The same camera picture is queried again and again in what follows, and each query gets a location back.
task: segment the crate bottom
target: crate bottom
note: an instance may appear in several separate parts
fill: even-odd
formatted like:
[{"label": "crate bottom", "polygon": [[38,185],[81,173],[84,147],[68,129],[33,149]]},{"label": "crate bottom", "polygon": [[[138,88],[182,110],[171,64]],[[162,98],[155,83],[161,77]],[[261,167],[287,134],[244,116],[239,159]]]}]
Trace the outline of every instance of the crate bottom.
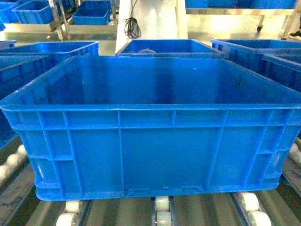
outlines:
[{"label": "crate bottom", "polygon": [[194,195],[194,194],[211,194],[211,193],[228,193],[228,192],[248,192],[260,190],[272,190],[279,186],[279,183],[265,184],[265,186],[258,187],[256,185],[248,186],[243,189],[241,186],[216,186],[210,187],[207,191],[201,187],[193,188],[175,188],[162,190],[129,190],[125,193],[121,191],[116,192],[87,192],[83,196],[79,193],[67,193],[62,196],[59,189],[44,189],[38,188],[36,195],[39,199],[44,201],[67,201],[67,200],[94,200],[94,199],[117,199],[117,198],[137,198],[137,197],[155,197],[155,196],[177,196],[177,195]]}]

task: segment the wheel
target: wheel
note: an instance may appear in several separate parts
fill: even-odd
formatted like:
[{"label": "wheel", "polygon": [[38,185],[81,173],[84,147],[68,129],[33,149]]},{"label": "wheel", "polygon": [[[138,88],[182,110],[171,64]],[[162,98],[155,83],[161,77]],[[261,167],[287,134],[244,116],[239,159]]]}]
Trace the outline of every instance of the wheel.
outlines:
[{"label": "wheel", "polygon": [[271,220],[264,212],[253,211],[249,212],[248,216],[251,220],[252,226],[271,226]]},{"label": "wheel", "polygon": [[261,30],[262,30],[262,27],[257,27],[257,33],[260,33],[261,32]]},{"label": "wheel", "polygon": [[168,196],[158,196],[155,198],[155,209],[158,211],[169,211]]},{"label": "wheel", "polygon": [[297,144],[294,143],[291,150],[290,150],[290,153],[297,152],[297,151],[299,151],[299,148],[298,148]]},{"label": "wheel", "polygon": [[24,145],[20,145],[18,147],[17,153],[20,155],[25,155],[25,156],[27,155]]},{"label": "wheel", "polygon": [[242,192],[239,193],[238,196],[247,212],[257,211],[259,209],[259,202],[254,193]]},{"label": "wheel", "polygon": [[157,226],[172,226],[171,213],[166,211],[157,212]]},{"label": "wheel", "polygon": [[22,156],[20,154],[11,154],[6,163],[9,167],[15,168],[22,162]]},{"label": "wheel", "polygon": [[74,226],[78,216],[76,213],[62,213],[56,222],[56,226]]},{"label": "wheel", "polygon": [[11,171],[12,169],[7,164],[0,166],[0,180],[2,181],[7,178]]},{"label": "wheel", "polygon": [[75,200],[75,201],[67,201],[65,206],[65,212],[68,213],[79,213],[81,209],[81,201]]}]

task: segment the plastic crate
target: plastic crate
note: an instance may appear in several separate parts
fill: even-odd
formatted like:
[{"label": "plastic crate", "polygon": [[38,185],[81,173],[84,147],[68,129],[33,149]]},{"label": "plastic crate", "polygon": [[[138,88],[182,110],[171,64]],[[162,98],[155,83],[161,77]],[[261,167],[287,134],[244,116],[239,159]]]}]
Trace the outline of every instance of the plastic crate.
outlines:
[{"label": "plastic crate", "polygon": [[62,5],[65,10],[69,10],[74,6],[73,0],[62,0]]},{"label": "plastic crate", "polygon": [[210,8],[234,8],[236,0],[208,0]]},{"label": "plastic crate", "polygon": [[[49,70],[51,65],[45,56],[0,56],[0,99],[27,84]],[[3,112],[0,112],[0,149],[17,135]]]},{"label": "plastic crate", "polygon": [[109,13],[112,13],[112,7],[111,7],[111,2],[110,1],[105,1],[105,0],[90,0],[90,1],[84,1],[79,8],[103,8],[103,9],[108,9]]},{"label": "plastic crate", "polygon": [[[61,14],[58,2],[56,3],[58,13]],[[15,9],[17,19],[22,24],[49,24],[54,18],[48,1],[30,1]]]},{"label": "plastic crate", "polygon": [[301,129],[299,92],[222,59],[72,57],[0,108],[47,201],[274,189]]},{"label": "plastic crate", "polygon": [[301,92],[300,55],[264,55],[262,59],[265,77]]},{"label": "plastic crate", "polygon": [[116,56],[223,58],[224,54],[196,40],[131,40]]},{"label": "plastic crate", "polygon": [[76,25],[108,25],[111,20],[106,8],[79,8],[73,21]]},{"label": "plastic crate", "polygon": [[296,3],[297,0],[252,0],[250,8],[290,9]]},{"label": "plastic crate", "polygon": [[6,27],[4,26],[1,18],[0,18],[0,32],[3,31]]},{"label": "plastic crate", "polygon": [[208,0],[185,0],[186,8],[207,8]]},{"label": "plastic crate", "polygon": [[17,21],[17,17],[12,9],[17,6],[17,3],[13,2],[0,2],[0,17],[4,23],[13,23]]},{"label": "plastic crate", "polygon": [[59,64],[69,57],[87,53],[98,55],[97,41],[38,42],[0,50],[0,55],[46,55],[54,64]]},{"label": "plastic crate", "polygon": [[214,48],[225,54],[226,59],[258,73],[263,71],[263,54],[301,53],[301,43],[296,41],[231,39],[211,42]]},{"label": "plastic crate", "polygon": [[16,40],[0,41],[0,49],[14,47],[16,42]]},{"label": "plastic crate", "polygon": [[253,0],[238,0],[237,7],[238,8],[251,8],[251,3]]}]

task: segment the blue bin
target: blue bin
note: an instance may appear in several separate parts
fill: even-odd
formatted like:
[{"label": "blue bin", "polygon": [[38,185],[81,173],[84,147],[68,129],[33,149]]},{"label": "blue bin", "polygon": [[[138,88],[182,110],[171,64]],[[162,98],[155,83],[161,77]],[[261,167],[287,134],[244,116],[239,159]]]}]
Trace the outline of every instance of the blue bin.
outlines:
[{"label": "blue bin", "polygon": [[296,3],[297,0],[252,0],[250,8],[290,9]]},{"label": "blue bin", "polygon": [[79,8],[106,8],[109,10],[109,13],[112,13],[112,7],[111,7],[111,2],[110,1],[84,1]]},{"label": "blue bin", "polygon": [[118,57],[223,58],[222,52],[196,40],[131,40]]},{"label": "blue bin", "polygon": [[0,50],[0,55],[42,55],[50,57],[54,64],[72,56],[98,55],[97,41],[65,41],[65,42],[38,42],[26,46],[18,46]]},{"label": "blue bin", "polygon": [[[43,74],[52,66],[45,56],[0,56],[0,99]],[[2,149],[17,134],[10,127],[3,112],[0,112],[0,126],[0,149]]]},{"label": "blue bin", "polygon": [[212,46],[225,54],[225,58],[257,73],[262,73],[263,54],[298,54],[301,43],[284,40],[231,39],[211,40]]},{"label": "blue bin", "polygon": [[69,10],[74,6],[73,0],[62,0],[62,5],[65,10]]},{"label": "blue bin", "polygon": [[265,77],[301,92],[300,55],[264,55],[262,59]]},{"label": "blue bin", "polygon": [[13,2],[0,2],[0,17],[4,23],[13,23],[18,19],[12,9],[18,4]]},{"label": "blue bin", "polygon": [[3,31],[6,27],[4,26],[1,18],[0,18],[0,32]]},{"label": "blue bin", "polygon": [[[58,2],[56,3],[58,13],[61,14]],[[54,18],[48,1],[30,1],[15,9],[12,12],[22,24],[49,24]]]},{"label": "blue bin", "polygon": [[207,8],[208,0],[185,0],[186,8]]},{"label": "blue bin", "polygon": [[16,40],[0,41],[0,49],[11,48],[15,46]]},{"label": "blue bin", "polygon": [[222,59],[72,57],[0,108],[46,201],[274,189],[301,129],[299,92]]},{"label": "blue bin", "polygon": [[234,8],[236,0],[208,0],[210,8]]},{"label": "blue bin", "polygon": [[76,25],[108,25],[111,20],[106,8],[79,8],[73,21]]}]

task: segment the black cable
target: black cable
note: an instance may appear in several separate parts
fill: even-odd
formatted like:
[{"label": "black cable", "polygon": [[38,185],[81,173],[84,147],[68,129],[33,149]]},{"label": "black cable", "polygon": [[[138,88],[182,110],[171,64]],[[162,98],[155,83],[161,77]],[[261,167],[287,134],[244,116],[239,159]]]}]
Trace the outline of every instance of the black cable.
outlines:
[{"label": "black cable", "polygon": [[132,10],[131,10],[130,17],[128,19],[119,21],[119,23],[125,23],[124,34],[126,34],[126,36],[128,36],[131,39],[137,39],[141,37],[140,27],[138,25],[137,20],[134,18],[134,7],[137,1],[138,0],[136,0],[135,3],[133,4],[133,0],[131,0]]}]

